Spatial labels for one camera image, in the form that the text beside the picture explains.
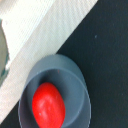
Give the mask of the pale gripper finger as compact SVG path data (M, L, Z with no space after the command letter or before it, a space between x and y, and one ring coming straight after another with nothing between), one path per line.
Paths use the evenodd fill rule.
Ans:
M9 51L0 19L0 87L6 79L9 69L6 67L9 61Z

